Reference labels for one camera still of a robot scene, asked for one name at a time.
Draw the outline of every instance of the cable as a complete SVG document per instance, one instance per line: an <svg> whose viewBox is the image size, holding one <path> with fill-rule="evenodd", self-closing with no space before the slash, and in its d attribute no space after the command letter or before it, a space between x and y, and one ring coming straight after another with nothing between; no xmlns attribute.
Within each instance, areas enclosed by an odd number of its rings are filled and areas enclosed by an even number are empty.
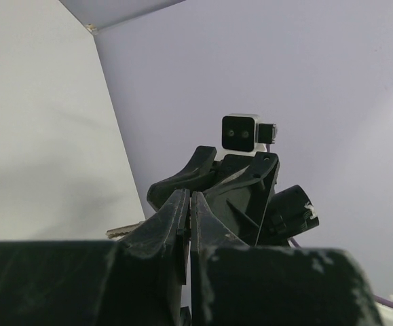
<svg viewBox="0 0 393 326"><path fill-rule="evenodd" d="M294 239L294 238L290 238L289 239L291 244L295 247L295 248L301 248L301 245ZM387 300L383 297L379 297L378 295L373 295L374 296L374 300L379 303L379 304L383 304L384 306L387 306L389 308L393 309L393 302L391 300Z"/></svg>

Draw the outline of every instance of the gray wall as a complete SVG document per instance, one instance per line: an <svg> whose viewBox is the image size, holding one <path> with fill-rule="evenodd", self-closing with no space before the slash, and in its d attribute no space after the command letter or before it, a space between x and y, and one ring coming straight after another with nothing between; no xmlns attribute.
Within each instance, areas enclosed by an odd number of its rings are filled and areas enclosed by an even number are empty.
<svg viewBox="0 0 393 326"><path fill-rule="evenodd" d="M393 1L188 0L96 37L146 215L149 186L228 113L279 126L278 189L300 184L321 226L393 293Z"/></svg>

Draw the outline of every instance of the purple cable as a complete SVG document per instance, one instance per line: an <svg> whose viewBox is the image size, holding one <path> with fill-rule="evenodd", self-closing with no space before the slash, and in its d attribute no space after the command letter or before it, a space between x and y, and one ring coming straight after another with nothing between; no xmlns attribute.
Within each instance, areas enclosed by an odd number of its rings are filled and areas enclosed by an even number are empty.
<svg viewBox="0 0 393 326"><path fill-rule="evenodd" d="M295 248L301 248L301 245L294 238L290 238L290 242ZM382 297L379 297L378 295L374 295L374 300L379 304L383 304L384 306L393 309L393 302L391 300L384 299Z"/></svg>

